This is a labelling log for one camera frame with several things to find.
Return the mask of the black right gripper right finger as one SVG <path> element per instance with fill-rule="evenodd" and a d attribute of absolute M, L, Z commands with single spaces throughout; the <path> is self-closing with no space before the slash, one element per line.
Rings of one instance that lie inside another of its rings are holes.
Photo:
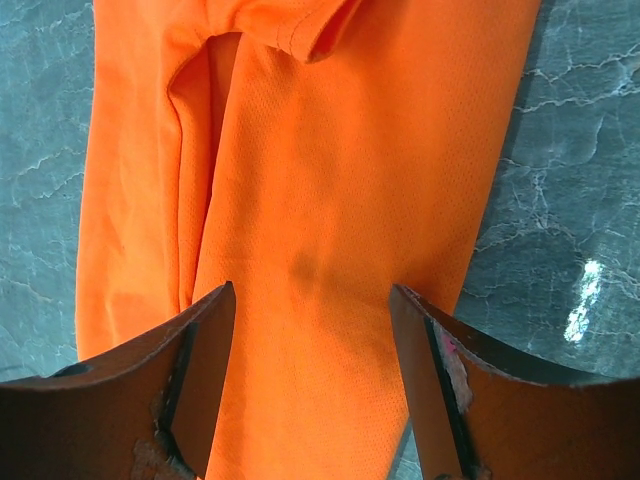
<path fill-rule="evenodd" d="M 635 479 L 639 382 L 520 351 L 394 285 L 389 309 L 426 479 Z"/>

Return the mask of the orange t-shirt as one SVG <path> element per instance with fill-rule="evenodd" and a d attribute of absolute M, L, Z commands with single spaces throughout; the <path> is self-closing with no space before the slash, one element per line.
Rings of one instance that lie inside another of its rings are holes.
<path fill-rule="evenodd" d="M 388 296 L 458 299 L 536 1 L 98 1 L 81 358 L 232 282 L 207 475 L 383 479 Z"/>

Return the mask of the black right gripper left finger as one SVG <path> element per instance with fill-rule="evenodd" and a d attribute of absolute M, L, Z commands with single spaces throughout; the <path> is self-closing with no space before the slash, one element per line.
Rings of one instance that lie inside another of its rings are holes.
<path fill-rule="evenodd" d="M 103 354 L 2 383 L 2 478 L 203 478 L 234 318 L 227 282 Z"/>

